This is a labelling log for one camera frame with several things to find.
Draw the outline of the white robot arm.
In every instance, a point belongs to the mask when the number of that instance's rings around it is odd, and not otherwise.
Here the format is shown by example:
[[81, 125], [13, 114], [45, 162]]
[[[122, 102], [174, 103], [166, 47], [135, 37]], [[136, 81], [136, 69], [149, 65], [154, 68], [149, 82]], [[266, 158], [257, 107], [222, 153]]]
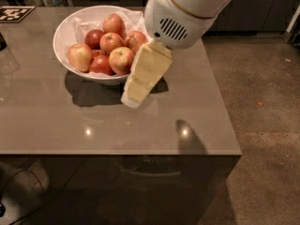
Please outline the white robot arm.
[[232, 0], [148, 0], [144, 25], [151, 40], [138, 50], [121, 102], [139, 107], [171, 66], [172, 51], [193, 46]]

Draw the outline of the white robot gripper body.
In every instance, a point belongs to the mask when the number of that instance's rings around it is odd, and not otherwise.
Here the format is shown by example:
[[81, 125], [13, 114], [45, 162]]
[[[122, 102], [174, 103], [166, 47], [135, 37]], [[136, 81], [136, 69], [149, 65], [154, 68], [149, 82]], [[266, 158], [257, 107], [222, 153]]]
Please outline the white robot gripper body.
[[173, 0], [148, 0], [144, 11], [148, 35], [173, 50], [193, 46], [215, 19], [197, 18], [181, 9]]

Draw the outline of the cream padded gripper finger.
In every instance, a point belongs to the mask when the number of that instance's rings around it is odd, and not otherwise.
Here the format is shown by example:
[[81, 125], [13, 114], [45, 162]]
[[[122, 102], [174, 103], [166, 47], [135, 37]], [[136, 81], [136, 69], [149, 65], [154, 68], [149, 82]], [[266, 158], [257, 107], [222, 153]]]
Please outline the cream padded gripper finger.
[[138, 50], [124, 86], [121, 102], [138, 108], [171, 66], [172, 52], [152, 40]]

